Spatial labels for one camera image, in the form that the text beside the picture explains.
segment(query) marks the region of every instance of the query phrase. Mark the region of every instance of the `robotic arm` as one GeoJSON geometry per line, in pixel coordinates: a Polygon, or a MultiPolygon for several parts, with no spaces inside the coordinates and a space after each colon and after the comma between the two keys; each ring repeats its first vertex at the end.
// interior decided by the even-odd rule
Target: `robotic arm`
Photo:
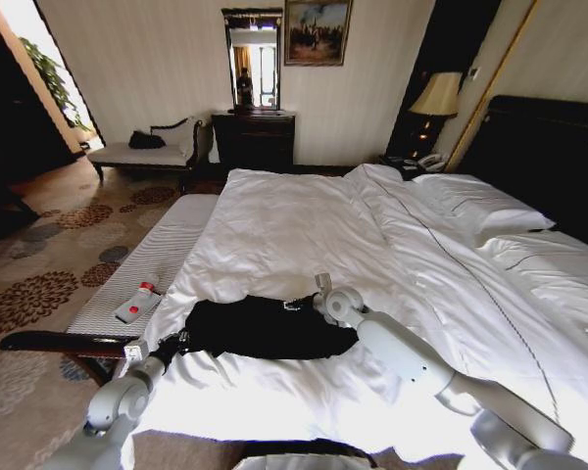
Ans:
{"type": "MultiPolygon", "coordinates": [[[[572,436],[502,385],[468,377],[425,340],[391,316],[370,310],[352,288],[332,289],[317,276],[314,307],[325,318],[348,323],[360,341],[407,384],[435,396],[447,408],[475,416],[470,431],[483,450],[506,469],[588,470],[568,454],[572,436]]],[[[150,393],[177,353],[189,351],[186,331],[169,335],[141,361],[138,351],[126,375],[103,386],[89,404],[85,426],[45,463],[45,470],[108,470],[121,465],[124,441],[137,426],[150,393]]],[[[125,348],[131,359],[130,347],[125,348]]]]}
{"type": "Polygon", "coordinates": [[[370,310],[355,289],[331,289],[328,274],[317,276],[317,284],[317,309],[355,328],[360,341],[408,386],[435,396],[455,412],[475,416],[470,431],[499,465],[588,470],[588,464],[568,454],[572,435],[527,401],[497,382],[457,371],[401,323],[370,310]]]}

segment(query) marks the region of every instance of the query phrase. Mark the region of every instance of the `plastic bottle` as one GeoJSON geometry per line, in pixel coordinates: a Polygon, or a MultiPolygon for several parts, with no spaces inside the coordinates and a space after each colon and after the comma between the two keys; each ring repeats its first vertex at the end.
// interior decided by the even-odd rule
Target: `plastic bottle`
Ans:
{"type": "Polygon", "coordinates": [[[147,274],[133,297],[116,309],[116,318],[123,323],[129,324],[149,311],[161,297],[155,293],[158,282],[157,275],[147,274]]]}

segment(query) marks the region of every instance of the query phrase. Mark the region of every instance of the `patterned carpet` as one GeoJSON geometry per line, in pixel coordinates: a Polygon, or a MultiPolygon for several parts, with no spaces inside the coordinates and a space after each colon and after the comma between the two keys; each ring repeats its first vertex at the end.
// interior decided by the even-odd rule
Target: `patterned carpet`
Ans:
{"type": "MultiPolygon", "coordinates": [[[[25,329],[64,331],[178,198],[164,173],[105,169],[104,186],[86,159],[15,190],[41,217],[0,241],[0,339],[25,329]]],[[[191,192],[218,192],[200,181],[191,192]]],[[[41,468],[82,424],[96,385],[60,354],[0,352],[0,470],[41,468]]],[[[217,443],[157,433],[137,436],[137,469],[229,469],[242,443],[217,443]]],[[[387,468],[406,468],[391,451],[387,468]]],[[[451,469],[457,458],[422,467],[451,469]]]]}

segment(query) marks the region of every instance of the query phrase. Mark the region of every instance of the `bed bench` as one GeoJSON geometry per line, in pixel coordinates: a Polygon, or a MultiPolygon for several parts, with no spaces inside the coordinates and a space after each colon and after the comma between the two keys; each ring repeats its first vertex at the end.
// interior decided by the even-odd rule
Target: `bed bench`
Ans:
{"type": "Polygon", "coordinates": [[[137,339],[152,313],[126,325],[112,311],[129,299],[148,273],[159,277],[157,291],[164,293],[200,237],[218,196],[191,194],[179,198],[144,237],[111,278],[85,304],[65,333],[22,331],[0,342],[3,351],[64,353],[99,385],[113,376],[97,357],[123,358],[123,347],[137,339]]]}
{"type": "Polygon", "coordinates": [[[180,171],[179,186],[201,158],[206,158],[213,145],[211,125],[204,119],[186,117],[172,125],[151,125],[151,135],[159,135],[166,146],[158,149],[132,149],[124,142],[115,142],[87,154],[100,183],[105,179],[103,166],[180,171]]]}

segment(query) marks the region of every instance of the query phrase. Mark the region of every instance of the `telephone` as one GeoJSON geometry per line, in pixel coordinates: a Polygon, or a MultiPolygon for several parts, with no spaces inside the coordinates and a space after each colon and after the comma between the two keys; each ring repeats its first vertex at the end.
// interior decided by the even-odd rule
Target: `telephone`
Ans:
{"type": "Polygon", "coordinates": [[[431,154],[422,159],[418,160],[418,166],[420,166],[425,171],[440,171],[444,168],[446,162],[442,157],[442,154],[431,154]]]}

